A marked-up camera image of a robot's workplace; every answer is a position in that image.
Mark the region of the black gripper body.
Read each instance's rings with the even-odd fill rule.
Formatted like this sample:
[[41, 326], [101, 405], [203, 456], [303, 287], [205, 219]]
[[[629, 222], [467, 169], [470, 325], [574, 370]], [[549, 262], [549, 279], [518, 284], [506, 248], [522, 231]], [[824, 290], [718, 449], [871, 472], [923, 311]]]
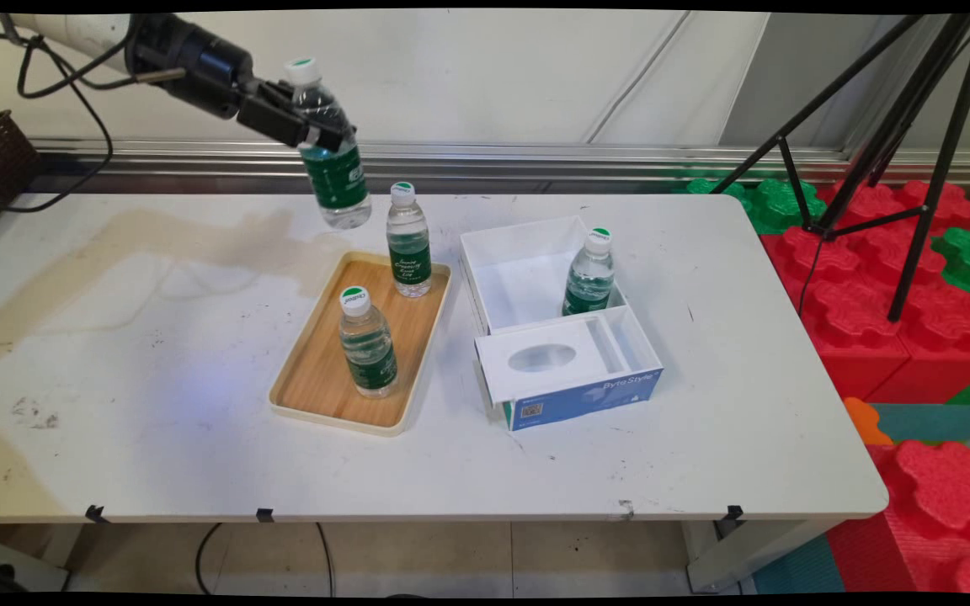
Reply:
[[185, 103], [223, 120], [234, 118], [262, 82], [249, 51], [212, 34], [184, 40], [184, 69]]

